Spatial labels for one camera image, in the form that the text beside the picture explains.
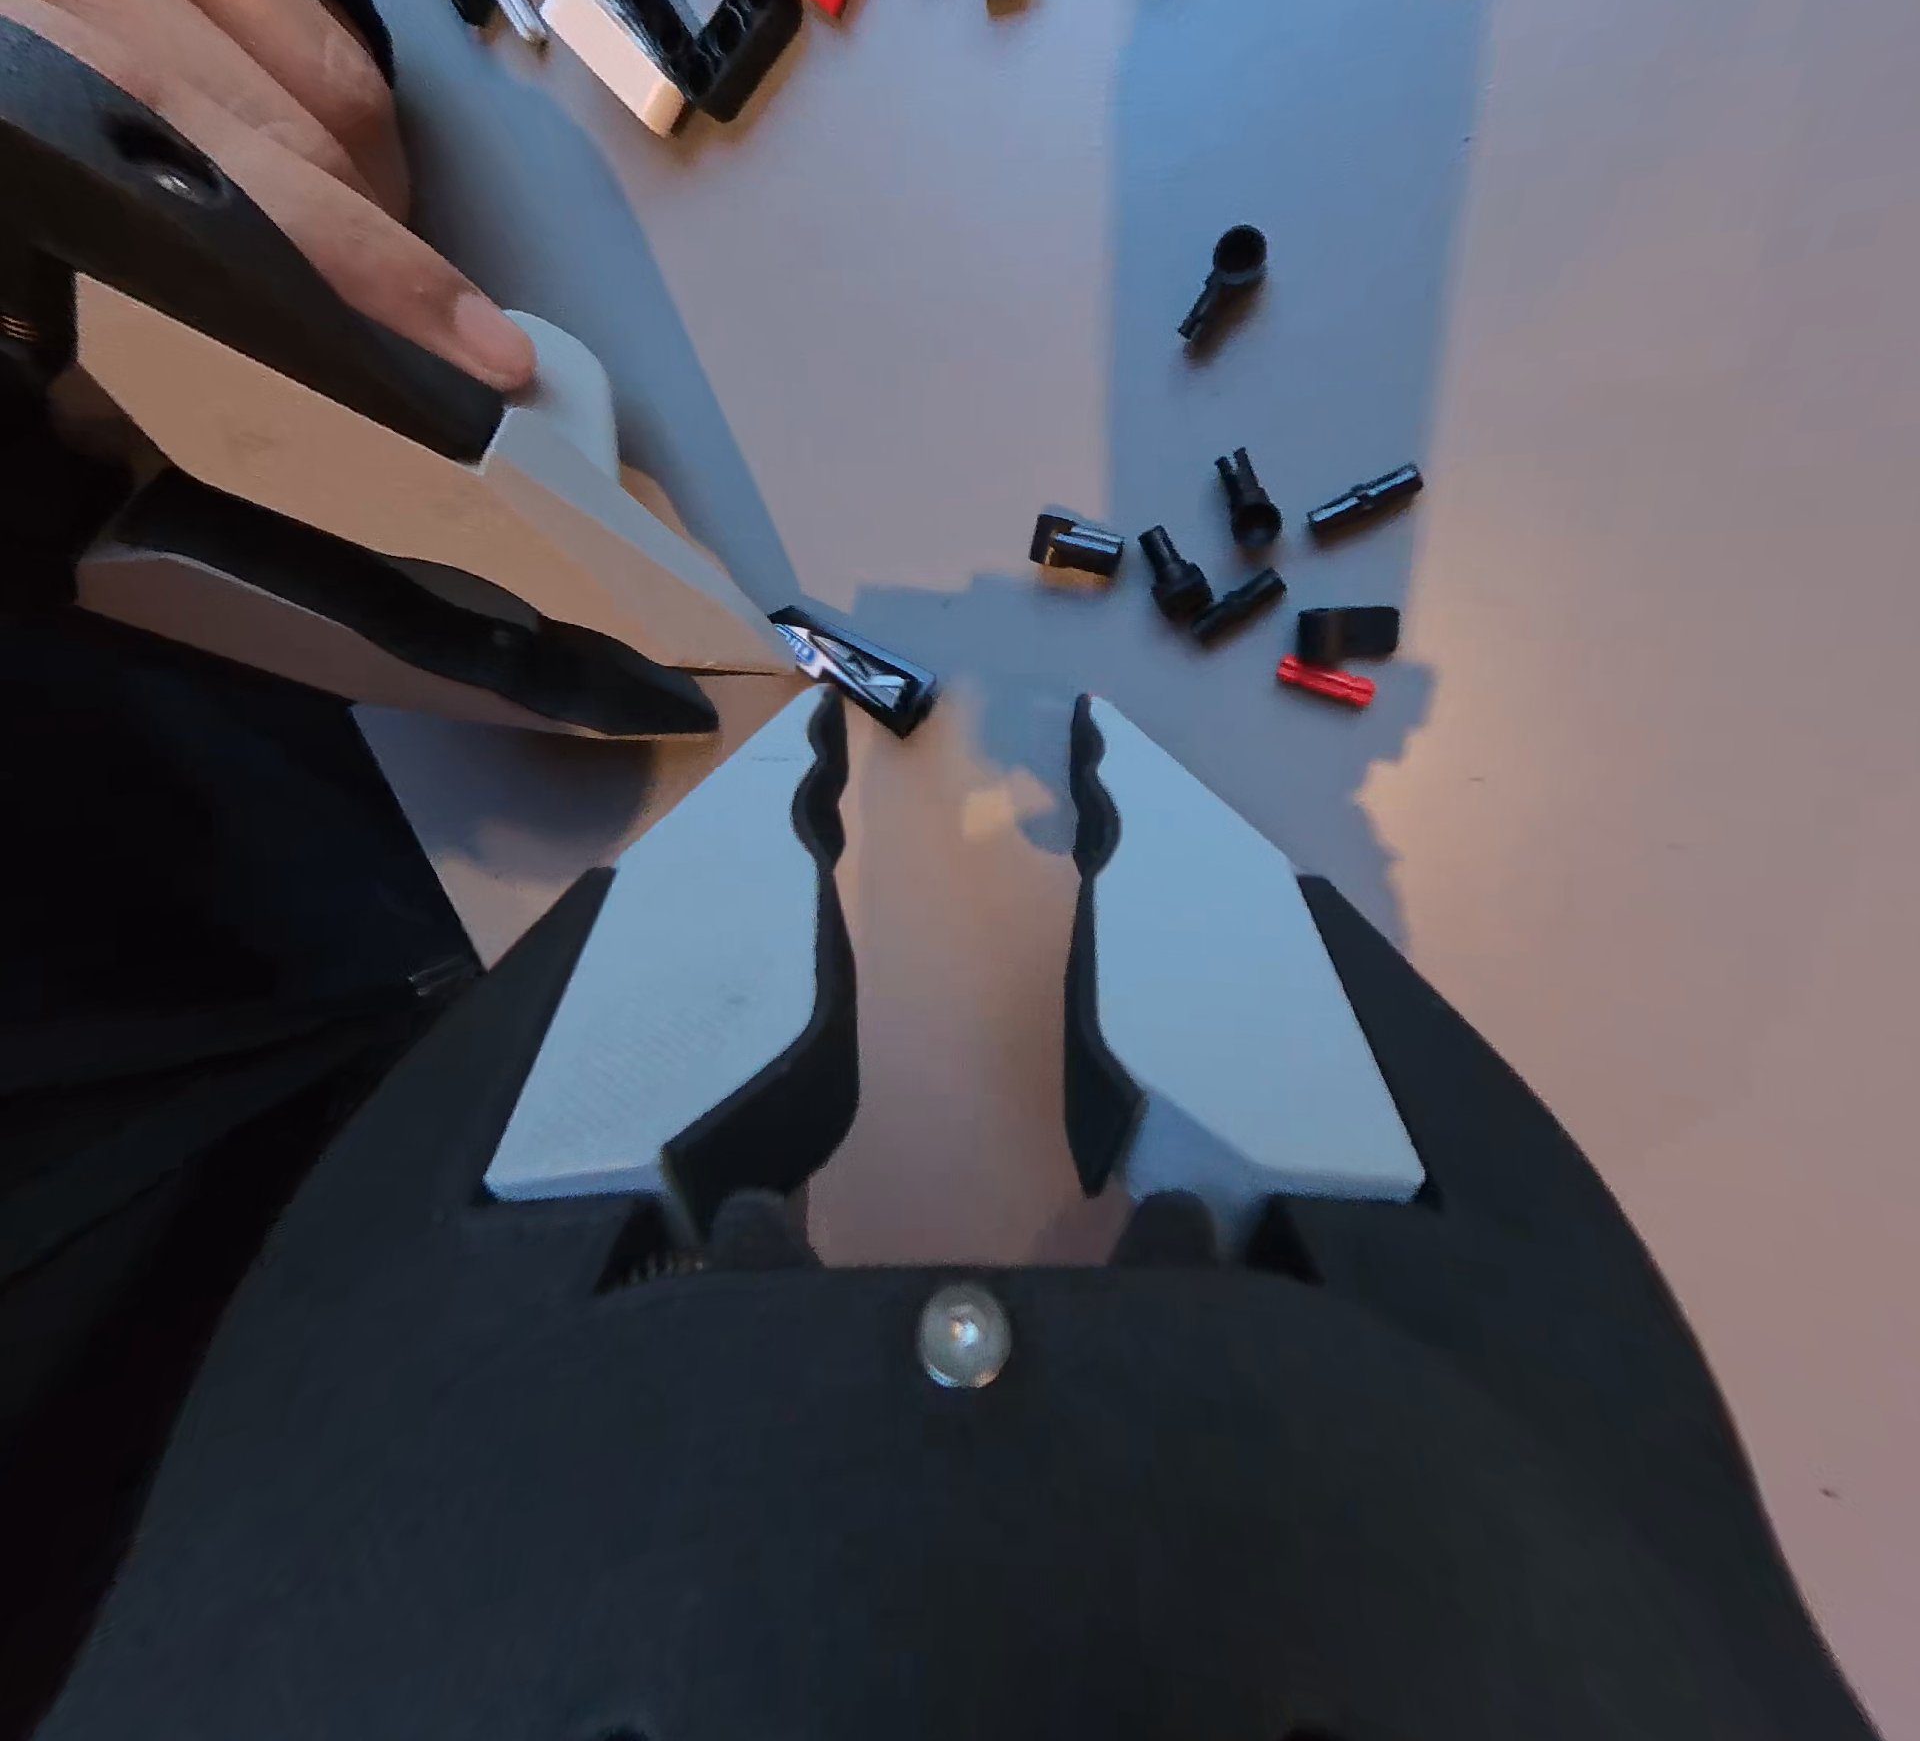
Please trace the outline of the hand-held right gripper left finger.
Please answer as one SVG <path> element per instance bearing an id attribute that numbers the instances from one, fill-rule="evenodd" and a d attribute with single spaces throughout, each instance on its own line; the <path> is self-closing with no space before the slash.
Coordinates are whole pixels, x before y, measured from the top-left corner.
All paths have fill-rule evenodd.
<path id="1" fill-rule="evenodd" d="M 742 1193 L 804 1217 L 860 1097 L 847 778 L 842 697 L 812 687 L 612 864 L 488 1200 L 650 1195 L 698 1237 Z"/>

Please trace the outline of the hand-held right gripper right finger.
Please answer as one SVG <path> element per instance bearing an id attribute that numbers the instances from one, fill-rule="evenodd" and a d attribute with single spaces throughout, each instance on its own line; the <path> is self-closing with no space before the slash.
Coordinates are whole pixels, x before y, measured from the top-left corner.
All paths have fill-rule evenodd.
<path id="1" fill-rule="evenodd" d="M 1284 849 L 1102 696 L 1075 700 L 1068 778 L 1082 1195 L 1190 1193 L 1228 1248 L 1280 1197 L 1411 1204 L 1423 1159 Z"/>

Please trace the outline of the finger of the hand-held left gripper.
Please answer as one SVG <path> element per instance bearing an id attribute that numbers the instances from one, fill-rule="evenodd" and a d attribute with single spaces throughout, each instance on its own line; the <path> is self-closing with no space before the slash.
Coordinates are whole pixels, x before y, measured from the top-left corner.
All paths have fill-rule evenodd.
<path id="1" fill-rule="evenodd" d="M 358 703 L 598 740 L 717 734 L 681 670 L 456 567 L 373 554 L 186 472 L 86 546 L 78 603 Z"/>
<path id="2" fill-rule="evenodd" d="M 205 484 L 365 551 L 459 569 L 542 617 L 692 674 L 791 674 L 767 614 L 535 409 L 477 461 L 419 440 L 95 279 L 85 372 Z"/>

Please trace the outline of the black sloped brick with sticker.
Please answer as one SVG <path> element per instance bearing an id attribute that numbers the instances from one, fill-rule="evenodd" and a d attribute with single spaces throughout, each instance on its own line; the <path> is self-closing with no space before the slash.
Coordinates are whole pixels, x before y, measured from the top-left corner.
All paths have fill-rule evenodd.
<path id="1" fill-rule="evenodd" d="M 847 625 L 782 606 L 768 614 L 786 649 L 809 680 L 829 683 L 899 737 L 912 736 L 941 694 L 926 668 L 852 634 Z"/>

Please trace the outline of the black elbow connector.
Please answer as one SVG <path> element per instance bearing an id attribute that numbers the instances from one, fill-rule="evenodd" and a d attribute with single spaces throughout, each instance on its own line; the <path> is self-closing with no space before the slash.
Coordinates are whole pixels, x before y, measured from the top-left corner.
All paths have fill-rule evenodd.
<path id="1" fill-rule="evenodd" d="M 1126 537 L 1075 516 L 1044 510 L 1036 519 L 1027 558 L 1045 574 L 1110 583 L 1121 572 Z"/>

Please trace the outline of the grey desk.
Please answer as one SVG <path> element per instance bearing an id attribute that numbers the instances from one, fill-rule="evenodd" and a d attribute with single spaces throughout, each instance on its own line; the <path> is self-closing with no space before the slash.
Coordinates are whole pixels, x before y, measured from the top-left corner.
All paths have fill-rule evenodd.
<path id="1" fill-rule="evenodd" d="M 851 727 L 829 1263 L 1117 1227 L 1059 1130 L 1068 720 L 1110 696 L 1572 1130 L 1916 1737 L 1916 0 L 851 0 L 670 141 L 377 2 L 433 243 L 601 352 L 758 601 L 943 686 Z M 1190 350 L 1243 223 L 1266 279 Z M 1413 503 L 1309 535 L 1402 462 Z M 1044 510 L 1117 577 L 1036 567 Z M 1153 526 L 1284 601 L 1196 644 Z M 1373 705 L 1284 689 L 1301 609 L 1360 603 L 1402 612 L 1336 666 Z"/>

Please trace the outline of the person's left hand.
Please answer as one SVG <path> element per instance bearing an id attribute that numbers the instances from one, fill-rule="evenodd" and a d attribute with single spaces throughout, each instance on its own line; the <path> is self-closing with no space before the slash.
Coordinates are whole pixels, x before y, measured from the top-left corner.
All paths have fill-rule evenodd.
<path id="1" fill-rule="evenodd" d="M 528 386 L 522 327 L 410 225 L 394 91 L 323 0 L 4 0 L 208 154 L 332 288 L 501 390 Z"/>

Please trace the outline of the person's black clothing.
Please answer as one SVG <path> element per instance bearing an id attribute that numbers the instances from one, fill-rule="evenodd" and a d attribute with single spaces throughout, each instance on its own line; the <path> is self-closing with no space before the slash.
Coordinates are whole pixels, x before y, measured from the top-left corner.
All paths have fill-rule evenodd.
<path id="1" fill-rule="evenodd" d="M 4 1474 L 168 1385 L 477 956 L 346 703 L 74 603 L 120 489 L 4 406 Z"/>

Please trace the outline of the short black pin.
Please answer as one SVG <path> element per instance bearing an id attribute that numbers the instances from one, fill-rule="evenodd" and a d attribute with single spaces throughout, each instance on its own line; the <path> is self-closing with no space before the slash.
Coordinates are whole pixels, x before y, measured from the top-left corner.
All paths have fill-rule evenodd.
<path id="1" fill-rule="evenodd" d="M 1266 566 L 1236 587 L 1215 596 L 1190 620 L 1190 636 L 1199 646 L 1212 646 L 1233 631 L 1269 614 L 1286 597 L 1286 583 L 1279 569 Z"/>

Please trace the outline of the black stubby connector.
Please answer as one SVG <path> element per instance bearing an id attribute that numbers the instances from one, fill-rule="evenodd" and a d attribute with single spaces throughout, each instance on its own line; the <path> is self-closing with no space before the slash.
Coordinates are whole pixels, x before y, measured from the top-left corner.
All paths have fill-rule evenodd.
<path id="1" fill-rule="evenodd" d="M 1139 531 L 1139 556 L 1150 574 L 1150 596 L 1158 612 L 1175 625 L 1190 625 L 1214 603 L 1212 583 L 1164 526 Z"/>

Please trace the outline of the black socket pin connector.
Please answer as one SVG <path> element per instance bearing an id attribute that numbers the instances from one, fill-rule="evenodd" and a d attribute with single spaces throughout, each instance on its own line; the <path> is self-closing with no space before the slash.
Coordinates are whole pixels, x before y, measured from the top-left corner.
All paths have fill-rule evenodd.
<path id="1" fill-rule="evenodd" d="M 1284 519 L 1279 503 L 1260 481 L 1247 447 L 1236 447 L 1214 461 L 1236 548 L 1245 554 L 1271 550 L 1283 533 Z"/>

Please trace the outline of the long black pin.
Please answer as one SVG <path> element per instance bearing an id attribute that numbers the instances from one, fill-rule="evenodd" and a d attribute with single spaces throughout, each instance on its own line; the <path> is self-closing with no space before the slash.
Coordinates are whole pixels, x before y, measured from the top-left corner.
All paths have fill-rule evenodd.
<path id="1" fill-rule="evenodd" d="M 1309 535 L 1327 546 L 1360 531 L 1413 503 L 1425 489 L 1425 475 L 1417 462 L 1402 462 L 1387 472 L 1354 482 L 1329 502 L 1314 506 L 1306 516 Z"/>

